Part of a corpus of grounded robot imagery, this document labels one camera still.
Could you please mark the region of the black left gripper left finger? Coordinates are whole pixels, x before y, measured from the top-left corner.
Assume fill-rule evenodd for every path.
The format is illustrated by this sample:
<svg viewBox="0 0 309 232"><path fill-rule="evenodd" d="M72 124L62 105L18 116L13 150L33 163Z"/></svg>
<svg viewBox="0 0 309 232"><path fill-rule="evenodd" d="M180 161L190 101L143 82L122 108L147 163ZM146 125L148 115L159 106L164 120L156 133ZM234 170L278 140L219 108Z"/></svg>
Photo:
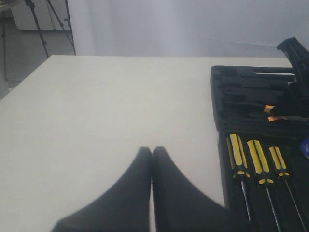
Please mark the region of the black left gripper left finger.
<svg viewBox="0 0 309 232"><path fill-rule="evenodd" d="M55 232L148 232L151 151L141 147L131 165L99 198L61 219Z"/></svg>

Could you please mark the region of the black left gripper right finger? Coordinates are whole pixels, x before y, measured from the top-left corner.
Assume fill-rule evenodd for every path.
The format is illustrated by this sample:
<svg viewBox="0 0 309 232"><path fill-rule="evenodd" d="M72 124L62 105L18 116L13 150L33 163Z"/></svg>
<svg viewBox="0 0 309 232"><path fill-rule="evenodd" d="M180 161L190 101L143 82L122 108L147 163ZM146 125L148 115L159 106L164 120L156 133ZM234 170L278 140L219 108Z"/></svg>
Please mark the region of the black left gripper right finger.
<svg viewBox="0 0 309 232"><path fill-rule="evenodd" d="M241 219L197 189L164 147L153 151L152 182L158 232L241 231Z"/></svg>

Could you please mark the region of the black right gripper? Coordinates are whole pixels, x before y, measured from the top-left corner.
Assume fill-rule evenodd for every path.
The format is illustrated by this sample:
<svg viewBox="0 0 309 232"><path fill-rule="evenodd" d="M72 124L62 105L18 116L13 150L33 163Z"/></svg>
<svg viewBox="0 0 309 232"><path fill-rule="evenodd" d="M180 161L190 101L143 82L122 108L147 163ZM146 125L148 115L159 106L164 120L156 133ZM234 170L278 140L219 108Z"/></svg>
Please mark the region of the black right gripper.
<svg viewBox="0 0 309 232"><path fill-rule="evenodd" d="M309 97L309 52L296 37L285 39L277 49L290 61L303 98Z"/></svg>

